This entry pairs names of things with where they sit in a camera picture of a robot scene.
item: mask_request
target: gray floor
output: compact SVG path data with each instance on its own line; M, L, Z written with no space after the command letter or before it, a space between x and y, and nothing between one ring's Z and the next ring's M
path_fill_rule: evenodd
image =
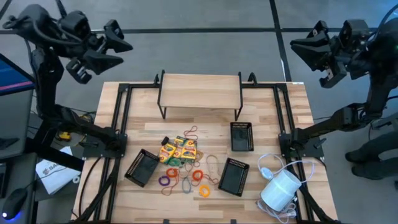
M39 3L53 17L59 13L53 0L13 0L8 15L17 15L28 3ZM264 0L90 0L64 1L68 11L85 12L92 29L100 29L108 19L117 19L123 29L177 27L273 27L269 1ZM345 19L366 19L377 27L395 1L372 0L277 0L282 28L313 27L319 19L330 27L341 27ZM348 77L332 89L319 86L324 73L311 72L289 48L292 39L306 33L283 33L293 81L306 84L314 118L329 116L352 102L364 102L369 88L368 77L352 81ZM153 80L162 69L174 73L243 73L250 72L262 81L283 81L275 33L257 34L127 34L134 50L119 54L125 63L93 77L87 85L77 84L65 73L58 84L57 103L96 110L105 81ZM0 35L0 52L23 69L30 71L25 45L20 37ZM396 101L389 102L384 116L398 111ZM373 131L372 138L383 131ZM351 174L351 164L344 154L368 140L368 129L352 133L327 134L324 151L328 178L337 214L346 223L396 223L398 192L396 178L371 181ZM74 195L47 200L39 204L38 222L65 222L70 217Z

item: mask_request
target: person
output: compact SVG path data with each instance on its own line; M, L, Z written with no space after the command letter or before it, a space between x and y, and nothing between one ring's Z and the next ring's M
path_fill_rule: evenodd
M398 131L393 131L363 144L359 149L347 152L345 158L355 163L351 171L355 176L381 180L398 175L398 157L380 160L382 152L398 149Z

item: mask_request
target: black mesh tray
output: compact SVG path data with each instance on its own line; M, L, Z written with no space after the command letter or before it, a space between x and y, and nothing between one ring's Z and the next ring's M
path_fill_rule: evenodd
M231 122L231 150L238 152L254 151L251 123Z
M145 149L141 149L124 176L138 186L144 187L154 173L158 163L159 158L157 156Z
M227 158L218 188L230 194L242 197L249 167L249 164Z

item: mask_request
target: computer screen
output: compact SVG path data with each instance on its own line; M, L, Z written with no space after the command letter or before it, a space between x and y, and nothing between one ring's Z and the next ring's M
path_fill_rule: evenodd
M32 77L8 58L0 54L0 96L33 90Z

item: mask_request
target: yellow crayon box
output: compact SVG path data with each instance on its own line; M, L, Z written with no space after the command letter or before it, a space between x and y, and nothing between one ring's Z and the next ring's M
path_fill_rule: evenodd
M184 148L184 144L185 144L185 141L186 141L186 140L187 140L187 139L185 139L185 138L183 138L183 137L181 137L181 136L177 136L177 137L174 139L174 144L175 144L175 146L177 147L177 149L175 150L173 157L175 157L175 158L181 158L182 149Z
M162 141L162 148L160 148L159 152L159 161L167 164L169 159L173 156L177 147L174 143L169 142L169 138L165 137Z
M197 158L197 142L192 139L187 139L182 149L181 158L183 159L193 159Z

